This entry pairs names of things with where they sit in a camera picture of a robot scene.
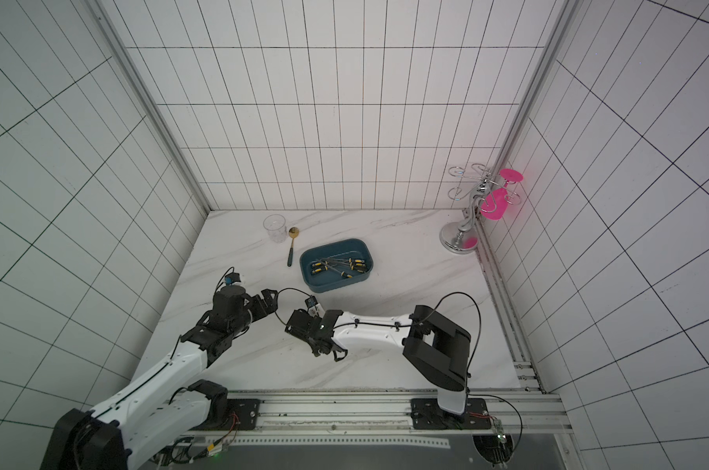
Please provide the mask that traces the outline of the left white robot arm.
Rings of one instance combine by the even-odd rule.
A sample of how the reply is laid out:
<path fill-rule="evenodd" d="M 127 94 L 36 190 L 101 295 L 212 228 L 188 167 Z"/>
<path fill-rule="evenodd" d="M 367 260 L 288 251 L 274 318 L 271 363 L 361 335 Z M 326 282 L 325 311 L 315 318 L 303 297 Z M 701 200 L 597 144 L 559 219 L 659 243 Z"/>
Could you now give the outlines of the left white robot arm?
<path fill-rule="evenodd" d="M 44 469 L 138 469 L 191 430 L 228 434 L 254 426 L 250 408 L 201 378 L 250 325 L 273 315 L 278 293 L 251 296 L 238 283 L 213 295 L 212 307 L 150 370 L 88 411 L 72 409 L 54 427 Z"/>

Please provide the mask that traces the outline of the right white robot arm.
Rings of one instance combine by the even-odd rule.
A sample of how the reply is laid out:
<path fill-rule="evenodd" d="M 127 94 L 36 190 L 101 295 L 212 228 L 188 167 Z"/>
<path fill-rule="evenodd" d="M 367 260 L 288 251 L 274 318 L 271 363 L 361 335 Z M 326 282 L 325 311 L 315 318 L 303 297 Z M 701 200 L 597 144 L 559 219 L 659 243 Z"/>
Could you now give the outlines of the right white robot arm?
<path fill-rule="evenodd" d="M 313 315 L 294 311 L 286 332 L 307 343 L 315 356 L 337 362 L 359 350 L 396 350 L 432 385 L 438 407 L 460 416 L 466 411 L 472 337 L 432 307 L 417 305 L 410 315 L 363 316 L 329 309 Z"/>

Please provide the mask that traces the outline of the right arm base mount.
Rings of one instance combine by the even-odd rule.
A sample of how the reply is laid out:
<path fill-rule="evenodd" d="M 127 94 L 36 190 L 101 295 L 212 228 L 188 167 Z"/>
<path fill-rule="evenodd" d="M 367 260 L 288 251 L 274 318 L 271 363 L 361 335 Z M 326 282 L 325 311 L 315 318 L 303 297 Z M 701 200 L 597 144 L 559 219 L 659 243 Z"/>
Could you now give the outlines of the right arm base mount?
<path fill-rule="evenodd" d="M 412 399 L 409 416 L 420 431 L 491 430 L 493 419 L 483 399 L 468 399 L 462 415 L 444 411 L 437 399 Z"/>

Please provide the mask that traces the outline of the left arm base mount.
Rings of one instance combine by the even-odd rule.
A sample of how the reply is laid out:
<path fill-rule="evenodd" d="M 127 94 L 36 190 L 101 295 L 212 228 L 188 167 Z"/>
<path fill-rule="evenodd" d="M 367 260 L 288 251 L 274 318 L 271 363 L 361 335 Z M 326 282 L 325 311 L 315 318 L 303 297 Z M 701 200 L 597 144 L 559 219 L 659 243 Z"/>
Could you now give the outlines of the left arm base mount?
<path fill-rule="evenodd" d="M 230 399 L 228 390 L 214 382 L 199 380 L 187 388 L 209 401 L 207 416 L 193 427 L 195 431 L 228 431 L 232 424 L 240 431 L 256 428 L 259 399 Z"/>

